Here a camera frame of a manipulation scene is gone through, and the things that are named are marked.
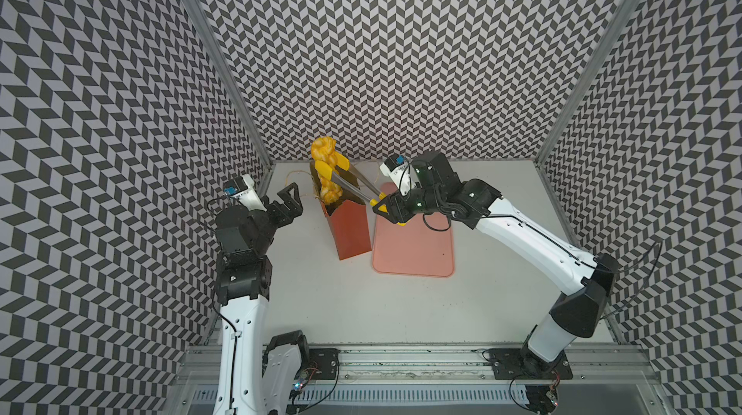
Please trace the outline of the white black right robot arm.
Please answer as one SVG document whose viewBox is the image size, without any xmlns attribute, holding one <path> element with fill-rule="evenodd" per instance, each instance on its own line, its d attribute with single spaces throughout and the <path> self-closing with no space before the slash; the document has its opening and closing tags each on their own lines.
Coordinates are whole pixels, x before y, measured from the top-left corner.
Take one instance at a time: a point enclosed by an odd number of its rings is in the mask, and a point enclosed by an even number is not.
<svg viewBox="0 0 742 415">
<path fill-rule="evenodd" d="M 554 235 L 486 181 L 459 179 L 442 152 L 414 159 L 394 154 L 380 170 L 397 189 L 375 204 L 376 214 L 401 225 L 417 215 L 440 213 L 504 243 L 560 290 L 519 351 L 519 376 L 552 376 L 576 339 L 593 336 L 618 279 L 615 257 L 591 254 Z"/>
</svg>

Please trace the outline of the yellow metal tongs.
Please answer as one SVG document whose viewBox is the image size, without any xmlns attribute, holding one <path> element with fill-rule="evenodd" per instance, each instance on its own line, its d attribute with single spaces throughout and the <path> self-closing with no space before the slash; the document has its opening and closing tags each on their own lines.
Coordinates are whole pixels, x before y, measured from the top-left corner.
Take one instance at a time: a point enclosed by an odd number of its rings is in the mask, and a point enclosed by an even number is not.
<svg viewBox="0 0 742 415">
<path fill-rule="evenodd" d="M 361 173 L 344 155 L 336 152 L 337 165 L 334 169 L 334 175 L 332 180 L 337 183 L 343 190 L 347 190 L 354 196 L 360 198 L 363 202 L 370 204 L 371 208 L 379 215 L 386 218 L 386 220 L 401 226 L 405 226 L 405 223 L 397 222 L 388 211 L 390 208 L 389 204 L 383 204 L 382 200 L 386 198 L 386 193 L 382 192 L 377 188 L 363 173 Z M 363 190 L 361 190 L 352 181 L 345 179 L 340 175 L 340 170 L 352 175 L 356 181 L 359 181 L 363 186 L 368 188 L 374 193 L 374 196 L 369 196 Z"/>
</svg>

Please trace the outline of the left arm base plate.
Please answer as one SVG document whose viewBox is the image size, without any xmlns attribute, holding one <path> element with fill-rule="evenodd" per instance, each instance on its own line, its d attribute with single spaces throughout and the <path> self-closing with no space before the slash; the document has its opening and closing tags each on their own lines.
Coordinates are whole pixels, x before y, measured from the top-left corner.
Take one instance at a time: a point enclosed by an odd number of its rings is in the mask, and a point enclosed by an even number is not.
<svg viewBox="0 0 742 415">
<path fill-rule="evenodd" d="M 338 371 L 336 349 L 309 349 L 304 354 L 296 345 L 281 345 L 263 353 L 262 381 L 290 385 L 302 380 L 334 381 Z"/>
</svg>

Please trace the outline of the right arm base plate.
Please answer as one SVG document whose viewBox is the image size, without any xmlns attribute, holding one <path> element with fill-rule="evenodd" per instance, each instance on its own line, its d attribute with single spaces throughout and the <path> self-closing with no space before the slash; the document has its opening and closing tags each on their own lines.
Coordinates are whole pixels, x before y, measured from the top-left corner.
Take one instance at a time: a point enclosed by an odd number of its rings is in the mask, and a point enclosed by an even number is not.
<svg viewBox="0 0 742 415">
<path fill-rule="evenodd" d="M 574 374 L 563 350 L 555 361 L 545 362 L 527 349 L 495 347 L 483 356 L 490 364 L 496 380 L 572 380 Z"/>
</svg>

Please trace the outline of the twisted braided bread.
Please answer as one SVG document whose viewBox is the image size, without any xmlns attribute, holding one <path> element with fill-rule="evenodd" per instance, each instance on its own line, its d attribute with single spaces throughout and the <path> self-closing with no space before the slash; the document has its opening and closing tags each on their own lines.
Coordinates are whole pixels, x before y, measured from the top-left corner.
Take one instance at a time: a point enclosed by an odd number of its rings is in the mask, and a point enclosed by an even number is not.
<svg viewBox="0 0 742 415">
<path fill-rule="evenodd" d="M 311 156 L 315 162 L 315 171 L 318 173 L 321 189 L 320 199 L 329 206 L 337 202 L 343 195 L 342 188 L 332 180 L 337 165 L 335 153 L 336 140 L 326 136 L 317 138 L 311 145 Z"/>
</svg>

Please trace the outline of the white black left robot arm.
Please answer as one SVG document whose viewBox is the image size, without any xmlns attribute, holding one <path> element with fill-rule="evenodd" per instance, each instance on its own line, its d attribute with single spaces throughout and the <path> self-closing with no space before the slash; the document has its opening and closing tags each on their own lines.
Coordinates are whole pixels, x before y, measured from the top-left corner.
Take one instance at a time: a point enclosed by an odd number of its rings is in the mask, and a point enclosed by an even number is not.
<svg viewBox="0 0 742 415">
<path fill-rule="evenodd" d="M 300 330 L 263 342 L 270 305 L 272 263 L 267 256 L 278 229 L 303 214 L 299 187 L 291 183 L 270 201 L 249 175 L 229 181 L 234 204 L 218 212 L 216 304 L 222 321 L 216 414 L 283 414 L 309 349 Z"/>
</svg>

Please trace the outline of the red paper bag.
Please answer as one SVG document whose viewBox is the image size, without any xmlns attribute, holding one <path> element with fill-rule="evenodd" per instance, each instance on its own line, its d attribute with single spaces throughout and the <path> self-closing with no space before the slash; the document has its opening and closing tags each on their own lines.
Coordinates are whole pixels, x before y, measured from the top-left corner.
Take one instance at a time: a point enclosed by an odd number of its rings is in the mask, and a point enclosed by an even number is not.
<svg viewBox="0 0 742 415">
<path fill-rule="evenodd" d="M 338 260 L 349 260 L 371 252 L 366 202 L 343 189 L 337 201 L 325 204 L 320 197 L 322 185 L 314 161 L 309 163 L 308 172 L 312 181 L 310 195 L 318 202 L 322 218 L 325 220 L 323 225 L 332 234 Z"/>
</svg>

